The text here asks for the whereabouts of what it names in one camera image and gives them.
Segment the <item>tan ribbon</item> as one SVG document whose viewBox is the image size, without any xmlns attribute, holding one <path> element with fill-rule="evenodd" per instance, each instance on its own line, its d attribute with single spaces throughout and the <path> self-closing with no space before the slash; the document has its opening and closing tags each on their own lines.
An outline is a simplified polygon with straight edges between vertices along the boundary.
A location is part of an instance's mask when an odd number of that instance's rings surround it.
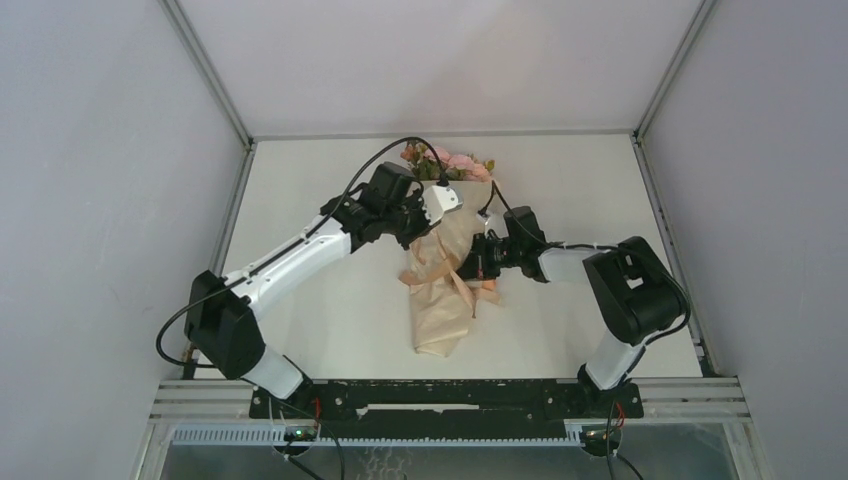
<svg viewBox="0 0 848 480">
<path fill-rule="evenodd" d="M 431 268 L 423 277 L 416 276 L 412 270 L 405 270 L 400 273 L 398 280 L 409 287 L 434 283 L 436 280 L 445 280 L 471 309 L 473 318 L 476 317 L 476 308 L 479 301 L 500 306 L 502 296 L 496 291 L 496 282 L 494 280 L 481 280 L 479 287 L 469 286 L 457 273 L 458 258 L 445 248 L 438 232 L 433 233 L 433 236 L 441 262 Z"/>
</svg>

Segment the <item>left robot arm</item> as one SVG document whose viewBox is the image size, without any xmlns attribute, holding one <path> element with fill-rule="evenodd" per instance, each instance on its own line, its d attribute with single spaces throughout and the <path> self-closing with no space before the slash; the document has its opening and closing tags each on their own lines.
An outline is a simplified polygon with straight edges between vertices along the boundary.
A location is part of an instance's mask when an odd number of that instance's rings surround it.
<svg viewBox="0 0 848 480">
<path fill-rule="evenodd" d="M 265 390 L 286 415 L 301 416 L 313 401 L 309 378 L 266 343 L 260 321 L 319 270 L 384 235 L 409 249 L 461 204 L 447 181 L 426 186 L 408 169 L 382 163 L 369 181 L 351 182 L 296 236 L 260 259 L 226 275 L 206 270 L 196 276 L 187 305 L 157 333 L 156 352 L 172 365 L 186 366 L 163 348 L 165 333 L 183 318 L 184 335 L 207 358 L 207 367 Z"/>
</svg>

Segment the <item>pink fake rose stem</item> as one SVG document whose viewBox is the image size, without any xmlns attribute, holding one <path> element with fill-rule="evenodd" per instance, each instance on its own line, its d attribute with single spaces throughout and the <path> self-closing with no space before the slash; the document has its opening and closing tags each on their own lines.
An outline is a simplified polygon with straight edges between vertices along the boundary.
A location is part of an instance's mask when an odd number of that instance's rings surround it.
<svg viewBox="0 0 848 480">
<path fill-rule="evenodd" d="M 480 159 L 473 154 L 452 154 L 438 146 L 435 152 L 428 150 L 425 156 L 443 167 L 450 179 L 459 181 L 489 182 L 496 166 L 494 159 Z"/>
</svg>

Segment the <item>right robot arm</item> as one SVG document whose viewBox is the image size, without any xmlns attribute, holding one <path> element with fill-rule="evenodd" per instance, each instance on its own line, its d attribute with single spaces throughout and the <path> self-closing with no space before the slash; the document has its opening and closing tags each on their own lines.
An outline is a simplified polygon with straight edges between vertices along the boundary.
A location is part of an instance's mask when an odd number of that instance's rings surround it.
<svg viewBox="0 0 848 480">
<path fill-rule="evenodd" d="M 641 236 L 615 245 L 564 244 L 546 239 L 528 206 L 503 219 L 506 236 L 492 230 L 473 236 L 458 276 L 494 280 L 502 270 L 518 268 L 539 283 L 587 281 L 606 333 L 578 371 L 578 402 L 589 415 L 605 415 L 648 346 L 687 326 L 687 293 Z"/>
</svg>

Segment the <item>brown wrapping paper sheet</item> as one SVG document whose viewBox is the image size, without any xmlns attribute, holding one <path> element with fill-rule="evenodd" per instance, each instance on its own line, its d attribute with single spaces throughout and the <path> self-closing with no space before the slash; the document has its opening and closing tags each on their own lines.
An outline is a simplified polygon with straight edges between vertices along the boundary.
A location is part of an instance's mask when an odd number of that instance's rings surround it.
<svg viewBox="0 0 848 480">
<path fill-rule="evenodd" d="M 492 194 L 492 183 L 459 181 L 451 186 L 463 197 L 461 209 L 448 213 L 430 233 L 416 240 L 407 255 L 408 268 L 423 277 L 441 262 L 433 233 L 438 232 L 445 248 L 458 258 L 458 267 L 469 253 L 474 234 L 483 233 L 480 211 Z M 465 280 L 479 287 L 479 280 Z M 445 280 L 409 287 L 412 346 L 417 354 L 448 357 L 471 331 L 476 319 Z"/>
</svg>

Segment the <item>pink fake rose sprig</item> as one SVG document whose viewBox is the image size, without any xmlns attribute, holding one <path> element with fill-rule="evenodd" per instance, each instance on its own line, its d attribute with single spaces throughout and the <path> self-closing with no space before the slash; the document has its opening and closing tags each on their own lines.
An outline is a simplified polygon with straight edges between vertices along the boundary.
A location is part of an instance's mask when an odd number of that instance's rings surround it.
<svg viewBox="0 0 848 480">
<path fill-rule="evenodd" d="M 431 181 L 439 178 L 439 169 L 430 154 L 424 144 L 408 141 L 400 157 L 406 161 L 408 169 L 418 180 Z"/>
</svg>

